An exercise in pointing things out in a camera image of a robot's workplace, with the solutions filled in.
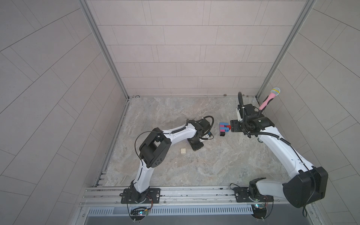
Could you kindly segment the small blue lego brick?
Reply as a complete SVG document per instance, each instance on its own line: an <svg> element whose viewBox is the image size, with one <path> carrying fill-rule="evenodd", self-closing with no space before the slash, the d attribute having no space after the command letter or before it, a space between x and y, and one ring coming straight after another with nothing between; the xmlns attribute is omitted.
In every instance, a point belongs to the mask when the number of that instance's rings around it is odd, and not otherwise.
<svg viewBox="0 0 360 225"><path fill-rule="evenodd" d="M227 128L227 127L222 127L222 128L220 129L220 132L229 132L229 128Z"/></svg>

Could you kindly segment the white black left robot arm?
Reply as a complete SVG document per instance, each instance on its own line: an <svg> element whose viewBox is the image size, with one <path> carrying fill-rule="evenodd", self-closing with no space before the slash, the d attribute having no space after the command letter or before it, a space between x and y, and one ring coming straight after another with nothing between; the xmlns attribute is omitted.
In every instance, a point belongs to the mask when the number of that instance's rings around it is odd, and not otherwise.
<svg viewBox="0 0 360 225"><path fill-rule="evenodd" d="M165 159L169 149L174 144L187 140L192 150L204 147L203 141L211 140L211 129L214 124L212 116L200 120L187 120L186 124L170 130L155 128L148 131L148 136L135 152L140 159L136 178L130 184L130 193L137 203L144 201L150 189L150 180L155 167Z"/></svg>

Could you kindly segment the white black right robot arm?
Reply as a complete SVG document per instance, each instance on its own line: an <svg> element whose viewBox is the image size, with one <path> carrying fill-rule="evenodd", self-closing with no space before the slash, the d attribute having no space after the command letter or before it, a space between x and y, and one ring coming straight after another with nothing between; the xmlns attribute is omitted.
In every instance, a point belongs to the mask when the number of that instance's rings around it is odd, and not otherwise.
<svg viewBox="0 0 360 225"><path fill-rule="evenodd" d="M237 187L235 194L247 195L253 202L253 217L266 219L272 213L267 209L268 203L275 198L286 199L295 208L301 208L304 217L308 212L306 206L325 197L328 172L323 167L315 167L306 160L287 141L276 128L275 124L263 115L267 105L280 93L278 88L271 91L259 108L252 104L244 104L242 93L238 93L237 120L232 120L231 131L242 132L248 138L253 136L264 143L281 162L287 171L289 181L274 181L265 177L249 182L248 189Z"/></svg>

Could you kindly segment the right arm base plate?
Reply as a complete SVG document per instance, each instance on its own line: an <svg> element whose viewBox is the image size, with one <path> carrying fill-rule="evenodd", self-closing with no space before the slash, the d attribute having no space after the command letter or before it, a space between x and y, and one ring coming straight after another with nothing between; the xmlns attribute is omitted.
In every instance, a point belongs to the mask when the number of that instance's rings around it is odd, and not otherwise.
<svg viewBox="0 0 360 225"><path fill-rule="evenodd" d="M232 190L237 203L270 203L274 200L273 196L257 195L251 197L248 187L233 187Z"/></svg>

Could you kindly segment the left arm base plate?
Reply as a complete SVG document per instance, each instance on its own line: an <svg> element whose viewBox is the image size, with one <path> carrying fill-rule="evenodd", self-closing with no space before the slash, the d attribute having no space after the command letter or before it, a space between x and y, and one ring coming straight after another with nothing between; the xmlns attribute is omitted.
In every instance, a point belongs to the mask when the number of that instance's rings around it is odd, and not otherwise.
<svg viewBox="0 0 360 225"><path fill-rule="evenodd" d="M148 188L142 193L135 188L126 188L121 194L121 204L150 204L159 203L160 188Z"/></svg>

